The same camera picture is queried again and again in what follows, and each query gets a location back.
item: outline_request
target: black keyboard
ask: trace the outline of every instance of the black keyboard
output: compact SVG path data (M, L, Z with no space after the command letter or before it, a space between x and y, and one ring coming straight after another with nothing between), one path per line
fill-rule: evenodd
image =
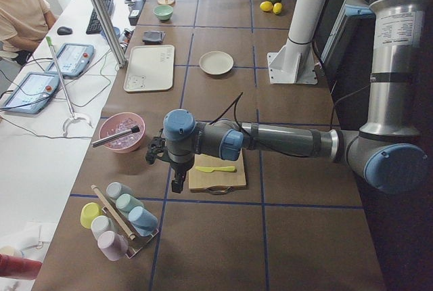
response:
M108 15L111 16L114 9L114 0L104 0L104 5L107 9ZM89 25L87 25L86 34L99 34L102 30L102 25L97 19L96 10L93 9L90 15Z

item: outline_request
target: black mouse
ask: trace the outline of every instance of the black mouse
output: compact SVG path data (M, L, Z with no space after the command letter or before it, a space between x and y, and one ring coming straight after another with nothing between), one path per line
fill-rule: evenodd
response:
M59 35L71 35L72 34L72 28L61 26L57 29L57 33Z

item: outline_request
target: person's arm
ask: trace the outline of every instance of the person's arm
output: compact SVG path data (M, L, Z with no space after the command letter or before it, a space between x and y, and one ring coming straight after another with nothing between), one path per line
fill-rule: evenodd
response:
M51 12L51 10L49 10L48 12L45 12L43 14L43 17L45 18L45 22L48 25L48 29L51 29L51 27L53 27L55 21L57 20L54 14Z
M39 43L31 41L29 39L23 39L18 35L10 39L7 39L6 41L18 49L29 51L29 52L34 52L35 49L39 46Z

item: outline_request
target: green bowl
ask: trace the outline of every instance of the green bowl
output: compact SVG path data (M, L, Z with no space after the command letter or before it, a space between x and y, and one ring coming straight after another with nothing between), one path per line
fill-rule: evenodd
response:
M154 14L159 20L169 20L173 15L173 7L170 5L159 5L155 7Z

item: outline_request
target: yellow knife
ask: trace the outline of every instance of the yellow knife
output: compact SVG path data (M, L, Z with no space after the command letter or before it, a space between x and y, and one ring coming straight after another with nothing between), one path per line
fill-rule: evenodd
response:
M229 173L234 173L236 171L235 166L226 166L226 167L203 167L196 166L198 171L202 171L203 173L213 173L214 171L227 171Z

